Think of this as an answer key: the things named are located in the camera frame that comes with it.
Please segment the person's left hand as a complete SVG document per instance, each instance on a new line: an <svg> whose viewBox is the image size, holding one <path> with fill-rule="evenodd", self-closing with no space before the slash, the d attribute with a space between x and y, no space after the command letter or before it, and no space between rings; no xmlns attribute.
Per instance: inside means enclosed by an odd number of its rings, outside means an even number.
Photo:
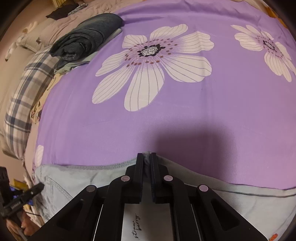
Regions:
<svg viewBox="0 0 296 241"><path fill-rule="evenodd" d="M6 227L15 240L24 240L24 237L31 237L41 228L41 226L32 221L31 217L24 210L17 213L16 221L6 219Z"/></svg>

